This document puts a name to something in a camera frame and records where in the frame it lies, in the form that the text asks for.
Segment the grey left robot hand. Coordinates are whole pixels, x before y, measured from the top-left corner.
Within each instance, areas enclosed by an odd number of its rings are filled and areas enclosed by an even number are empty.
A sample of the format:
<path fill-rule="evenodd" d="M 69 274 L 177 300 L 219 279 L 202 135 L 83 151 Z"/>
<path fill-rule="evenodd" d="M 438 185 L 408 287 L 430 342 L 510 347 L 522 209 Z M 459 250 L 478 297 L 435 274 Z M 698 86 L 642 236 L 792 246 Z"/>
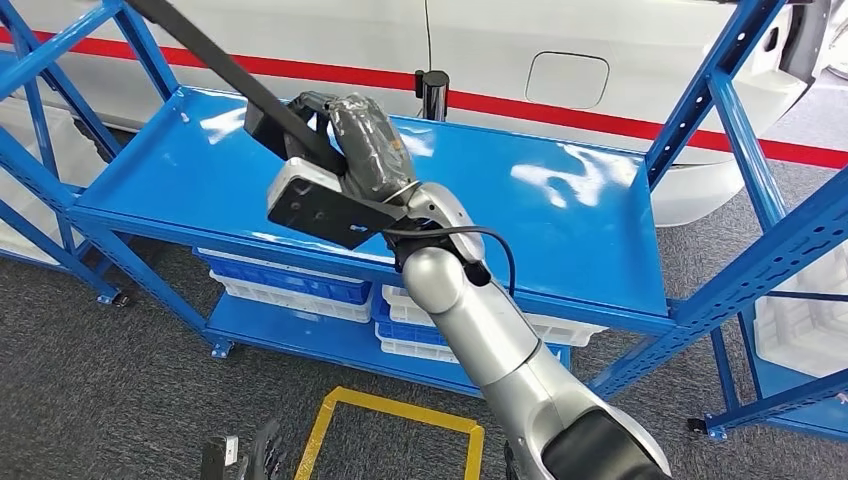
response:
<path fill-rule="evenodd" d="M 237 478 L 240 480 L 277 480 L 283 478 L 283 435 L 280 422 L 270 420 L 261 427 L 251 450 L 243 457 Z"/>

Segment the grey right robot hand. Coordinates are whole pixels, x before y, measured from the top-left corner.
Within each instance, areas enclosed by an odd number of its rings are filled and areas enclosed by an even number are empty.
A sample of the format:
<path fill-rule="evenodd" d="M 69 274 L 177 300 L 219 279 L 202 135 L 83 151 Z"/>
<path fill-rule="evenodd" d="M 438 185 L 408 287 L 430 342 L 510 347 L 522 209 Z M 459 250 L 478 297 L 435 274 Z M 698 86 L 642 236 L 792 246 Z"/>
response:
<path fill-rule="evenodd" d="M 288 102 L 299 118 L 316 120 L 316 131 L 334 138 L 346 158 L 342 191 L 354 197 L 400 205 L 416 184 L 409 152 L 391 119 L 374 99 L 352 93 L 336 96 L 307 91 Z"/>

